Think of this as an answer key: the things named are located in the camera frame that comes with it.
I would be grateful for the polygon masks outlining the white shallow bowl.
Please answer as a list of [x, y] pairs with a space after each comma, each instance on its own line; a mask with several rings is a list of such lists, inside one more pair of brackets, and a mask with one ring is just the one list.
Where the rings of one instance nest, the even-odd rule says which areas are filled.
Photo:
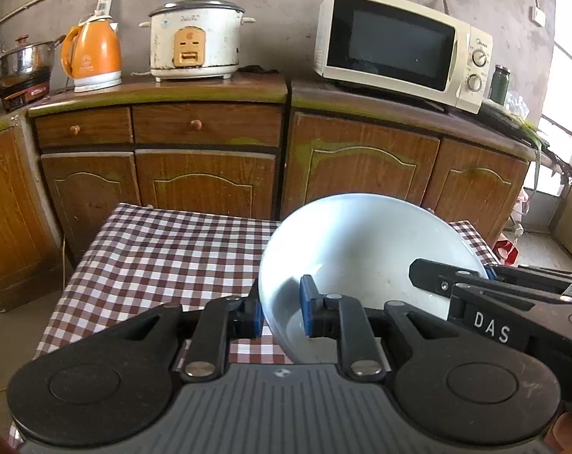
[[366, 308], [401, 300], [434, 316], [449, 299], [414, 287], [409, 267], [419, 258], [471, 269], [497, 262], [465, 224], [448, 224], [419, 206], [382, 195], [342, 194], [308, 203], [270, 236], [258, 275], [260, 301], [273, 338], [294, 363], [330, 363], [336, 344], [309, 338], [303, 327], [299, 281], [313, 277], [319, 292], [357, 298]]

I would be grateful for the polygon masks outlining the red plastic bag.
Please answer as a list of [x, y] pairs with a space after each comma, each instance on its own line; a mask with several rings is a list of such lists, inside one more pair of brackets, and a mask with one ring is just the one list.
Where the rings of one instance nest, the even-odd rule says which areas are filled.
[[512, 241], [500, 239], [494, 244], [492, 251], [503, 266], [515, 266], [517, 264], [519, 250]]

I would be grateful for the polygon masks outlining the pink plastic bags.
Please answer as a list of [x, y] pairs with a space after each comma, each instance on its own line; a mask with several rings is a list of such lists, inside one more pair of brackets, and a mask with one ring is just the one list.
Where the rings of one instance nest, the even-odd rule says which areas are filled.
[[530, 208], [530, 195], [521, 189], [514, 207], [508, 216], [508, 222], [505, 225], [507, 230], [512, 233], [512, 241], [517, 241], [523, 236], [525, 230], [523, 227], [523, 217], [528, 214]]

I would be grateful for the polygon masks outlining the red checkered tablecloth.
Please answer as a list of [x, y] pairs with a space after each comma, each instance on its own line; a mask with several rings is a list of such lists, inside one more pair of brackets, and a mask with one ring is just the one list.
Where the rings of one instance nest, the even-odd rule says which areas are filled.
[[196, 311], [245, 295], [282, 222], [122, 204], [67, 284], [38, 357], [163, 303]]

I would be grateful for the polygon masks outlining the green onion stalks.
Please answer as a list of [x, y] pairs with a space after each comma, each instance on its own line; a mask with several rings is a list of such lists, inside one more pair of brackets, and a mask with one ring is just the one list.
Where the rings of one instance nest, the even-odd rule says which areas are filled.
[[547, 136], [536, 125], [514, 113], [510, 117], [522, 140], [534, 150], [524, 187], [531, 190], [531, 196], [541, 193], [559, 197], [572, 182], [572, 166], [551, 149]]

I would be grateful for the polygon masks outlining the wooden kitchen cabinet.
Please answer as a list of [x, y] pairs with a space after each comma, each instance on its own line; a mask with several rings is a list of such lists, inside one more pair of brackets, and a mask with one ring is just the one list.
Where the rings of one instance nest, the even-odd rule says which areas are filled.
[[494, 243], [538, 156], [484, 116], [278, 74], [64, 92], [28, 116], [75, 258], [123, 202], [282, 219], [342, 193], [466, 220]]

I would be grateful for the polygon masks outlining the green thermos bottle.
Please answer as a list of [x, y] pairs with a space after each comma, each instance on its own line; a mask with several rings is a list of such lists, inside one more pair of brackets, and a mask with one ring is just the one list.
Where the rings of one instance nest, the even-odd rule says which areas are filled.
[[503, 106], [507, 98], [510, 80], [511, 70], [505, 66], [496, 65], [490, 83], [489, 99], [495, 104]]

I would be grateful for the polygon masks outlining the corner wooden cabinet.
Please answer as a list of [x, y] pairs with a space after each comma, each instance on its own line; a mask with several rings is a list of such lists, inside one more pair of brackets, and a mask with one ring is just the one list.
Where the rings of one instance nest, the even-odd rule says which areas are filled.
[[0, 115], [0, 313], [61, 288], [67, 266], [32, 126]]

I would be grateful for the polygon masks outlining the cream microwave oven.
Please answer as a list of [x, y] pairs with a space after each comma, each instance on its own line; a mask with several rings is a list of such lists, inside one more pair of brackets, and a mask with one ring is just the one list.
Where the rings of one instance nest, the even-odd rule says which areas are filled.
[[313, 68], [325, 79], [476, 114], [492, 47], [488, 33], [407, 0], [324, 0]]

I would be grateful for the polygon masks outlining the white rice cooker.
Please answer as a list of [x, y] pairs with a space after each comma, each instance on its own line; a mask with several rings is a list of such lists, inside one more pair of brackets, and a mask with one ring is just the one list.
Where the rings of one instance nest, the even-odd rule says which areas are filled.
[[255, 23], [227, 0], [170, 1], [149, 13], [150, 75], [157, 82], [228, 79], [240, 67], [241, 29]]

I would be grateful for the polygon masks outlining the orange electric kettle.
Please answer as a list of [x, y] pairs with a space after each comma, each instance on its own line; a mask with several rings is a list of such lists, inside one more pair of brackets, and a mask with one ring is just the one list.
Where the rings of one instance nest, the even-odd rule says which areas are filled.
[[95, 16], [73, 26], [62, 43], [60, 61], [75, 93], [120, 85], [122, 54], [112, 17]]

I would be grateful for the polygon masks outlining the steel pot with lid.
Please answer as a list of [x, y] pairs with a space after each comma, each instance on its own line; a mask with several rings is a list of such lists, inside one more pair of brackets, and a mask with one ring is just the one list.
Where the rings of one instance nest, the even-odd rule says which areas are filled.
[[19, 36], [16, 46], [0, 55], [0, 99], [6, 112], [50, 93], [55, 51], [65, 35], [40, 42], [29, 42], [28, 38]]

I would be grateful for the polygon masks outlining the white power strip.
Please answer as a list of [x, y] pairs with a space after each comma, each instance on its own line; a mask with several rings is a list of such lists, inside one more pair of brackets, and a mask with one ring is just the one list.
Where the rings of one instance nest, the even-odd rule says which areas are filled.
[[112, 0], [98, 0], [96, 10], [95, 10], [95, 15], [96, 16], [103, 16], [103, 17], [109, 16], [111, 3], [112, 3]]

